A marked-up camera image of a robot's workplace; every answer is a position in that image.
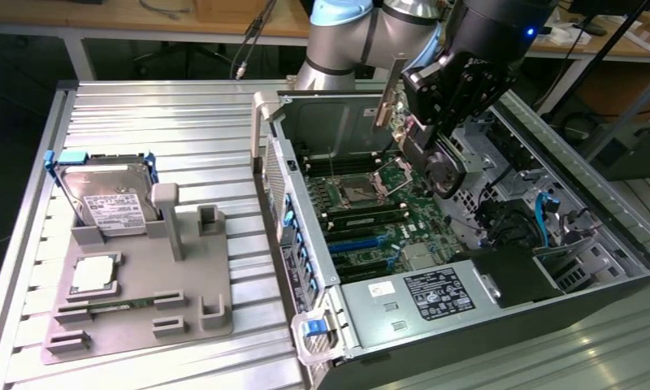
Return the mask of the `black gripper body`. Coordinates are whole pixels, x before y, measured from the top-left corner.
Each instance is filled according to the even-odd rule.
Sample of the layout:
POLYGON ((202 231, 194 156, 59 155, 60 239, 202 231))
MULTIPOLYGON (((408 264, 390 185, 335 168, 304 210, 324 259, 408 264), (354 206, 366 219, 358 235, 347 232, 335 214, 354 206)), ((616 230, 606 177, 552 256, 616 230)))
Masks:
POLYGON ((551 1, 456 1, 444 25, 443 75, 486 68, 514 76, 512 64, 524 57, 552 10, 551 1))

